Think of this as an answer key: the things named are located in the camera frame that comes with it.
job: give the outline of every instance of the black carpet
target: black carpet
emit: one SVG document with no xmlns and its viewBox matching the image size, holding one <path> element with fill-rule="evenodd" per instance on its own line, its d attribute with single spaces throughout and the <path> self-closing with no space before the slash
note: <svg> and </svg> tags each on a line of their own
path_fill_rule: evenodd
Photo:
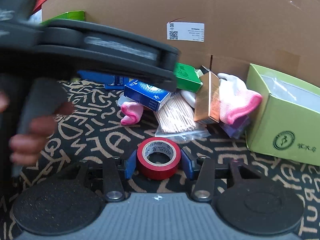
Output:
<svg viewBox="0 0 320 240">
<path fill-rule="evenodd" d="M 122 91 L 107 91 L 102 85 L 87 81 L 63 83 L 63 86 L 76 111 L 70 116 L 57 116 L 58 131 L 50 137 L 41 152 L 41 159 L 36 166 L 25 168 L 21 174 L 18 187 L 24 190 L 80 159 L 102 163 L 105 158 L 132 152 L 156 131 L 157 121 L 149 111 L 144 112 L 139 124 L 121 126 L 123 114 L 116 102 Z M 210 132 L 212 136 L 185 142 L 180 147 L 195 156 L 213 158 L 217 163 L 241 159 L 285 187 L 293 188 L 305 204 L 304 219 L 297 234 L 302 239 L 319 238 L 319 167 L 252 153 L 246 149 L 244 139 L 231 140 L 219 127 Z M 136 171 L 125 188 L 137 192 L 181 192 L 185 191 L 185 180 L 183 171 L 163 181 L 147 179 Z M 218 180 L 216 191 L 222 193 L 225 189 L 225 181 Z M 0 225 L 0 239 L 12 239 L 19 233 L 11 214 L 16 197 L 13 193 L 1 198 L 0 215 L 4 219 Z"/>
</svg>

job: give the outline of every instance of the clear plastic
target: clear plastic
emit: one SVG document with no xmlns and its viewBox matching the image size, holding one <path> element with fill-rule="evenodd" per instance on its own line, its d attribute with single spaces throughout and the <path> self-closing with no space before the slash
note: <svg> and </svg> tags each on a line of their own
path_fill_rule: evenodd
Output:
<svg viewBox="0 0 320 240">
<path fill-rule="evenodd" d="M 261 75 L 267 86 L 269 87 L 271 94 L 277 98 L 289 101 L 291 103 L 297 103 L 297 97 L 293 91 L 290 91 L 291 85 L 283 82 L 282 80 L 269 75 Z"/>
<path fill-rule="evenodd" d="M 165 137 L 180 143 L 210 136 L 204 125 L 193 121 L 193 109 L 179 92 L 172 94 L 165 105 L 154 114 L 159 123 L 156 137 Z"/>
</svg>

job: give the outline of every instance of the human hand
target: human hand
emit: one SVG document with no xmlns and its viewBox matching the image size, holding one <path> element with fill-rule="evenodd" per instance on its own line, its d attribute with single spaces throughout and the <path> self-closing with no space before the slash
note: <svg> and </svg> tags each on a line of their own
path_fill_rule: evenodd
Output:
<svg viewBox="0 0 320 240">
<path fill-rule="evenodd" d="M 9 103 L 9 98 L 0 91 L 0 113 L 8 107 Z M 68 115 L 72 114 L 73 110 L 73 104 L 65 102 L 55 111 L 55 114 Z M 10 156 L 11 161 L 23 166 L 34 165 L 40 157 L 40 151 L 48 142 L 47 137 L 55 132 L 56 127 L 54 115 L 33 119 L 29 125 L 28 134 L 16 134 L 10 139 L 9 146 L 13 151 Z"/>
</svg>

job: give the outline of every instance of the qr code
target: qr code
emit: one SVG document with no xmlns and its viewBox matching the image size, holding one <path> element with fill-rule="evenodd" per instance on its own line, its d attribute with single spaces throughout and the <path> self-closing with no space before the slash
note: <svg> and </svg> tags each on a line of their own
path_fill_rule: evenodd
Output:
<svg viewBox="0 0 320 240">
<path fill-rule="evenodd" d="M 177 40 L 178 39 L 178 31 L 169 32 L 169 40 Z"/>
</svg>

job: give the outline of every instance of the blue box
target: blue box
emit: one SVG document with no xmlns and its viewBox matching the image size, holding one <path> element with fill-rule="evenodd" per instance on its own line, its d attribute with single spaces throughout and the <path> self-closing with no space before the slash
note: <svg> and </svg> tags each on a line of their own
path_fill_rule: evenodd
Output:
<svg viewBox="0 0 320 240">
<path fill-rule="evenodd" d="M 105 89 L 123 90 L 124 85 L 129 82 L 129 78 L 122 76 L 114 76 L 94 71 L 79 70 L 78 74 L 82 79 L 104 84 Z"/>
<path fill-rule="evenodd" d="M 170 98 L 171 93 L 135 79 L 124 86 L 124 96 L 157 112 Z"/>
</svg>

